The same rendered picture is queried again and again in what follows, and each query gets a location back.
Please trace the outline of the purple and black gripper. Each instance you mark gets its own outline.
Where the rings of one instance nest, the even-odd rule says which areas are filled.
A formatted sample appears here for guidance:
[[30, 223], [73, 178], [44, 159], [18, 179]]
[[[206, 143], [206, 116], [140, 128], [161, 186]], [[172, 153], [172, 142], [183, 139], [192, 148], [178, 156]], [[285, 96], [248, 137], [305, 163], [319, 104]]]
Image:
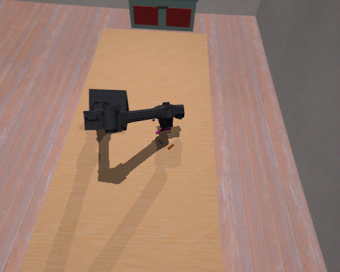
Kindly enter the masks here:
[[168, 128], [173, 127], [173, 123], [167, 124], [167, 119], [158, 119], [161, 129], [166, 131]]

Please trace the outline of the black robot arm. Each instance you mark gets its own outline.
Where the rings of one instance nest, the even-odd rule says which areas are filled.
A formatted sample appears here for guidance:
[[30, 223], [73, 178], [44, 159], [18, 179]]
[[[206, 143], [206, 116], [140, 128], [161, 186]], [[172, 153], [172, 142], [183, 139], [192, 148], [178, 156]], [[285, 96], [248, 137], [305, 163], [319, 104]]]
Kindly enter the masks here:
[[106, 134], [118, 133], [123, 131], [122, 126], [130, 122], [157, 118], [167, 119], [167, 124], [170, 124], [173, 123], [173, 117], [181, 120], [185, 114], [183, 104], [173, 105], [169, 102], [163, 102], [162, 105], [159, 105], [160, 107], [151, 108], [153, 110], [145, 109], [127, 112], [121, 111], [121, 105], [107, 106], [109, 106], [108, 101], [95, 101], [92, 104], [92, 110], [83, 111], [85, 130], [105, 130]]

